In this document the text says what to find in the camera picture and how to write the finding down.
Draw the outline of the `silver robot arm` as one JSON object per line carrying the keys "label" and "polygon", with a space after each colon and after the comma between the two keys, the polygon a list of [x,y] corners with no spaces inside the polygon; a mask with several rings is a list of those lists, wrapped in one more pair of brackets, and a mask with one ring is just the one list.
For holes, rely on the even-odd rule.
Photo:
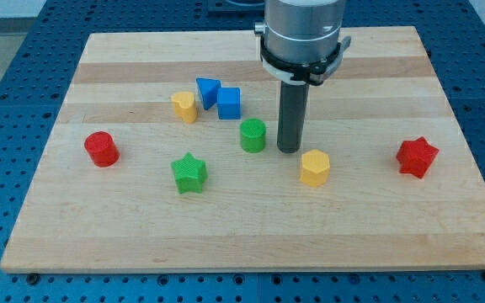
{"label": "silver robot arm", "polygon": [[345,0],[265,0],[261,59],[312,64],[340,57]]}

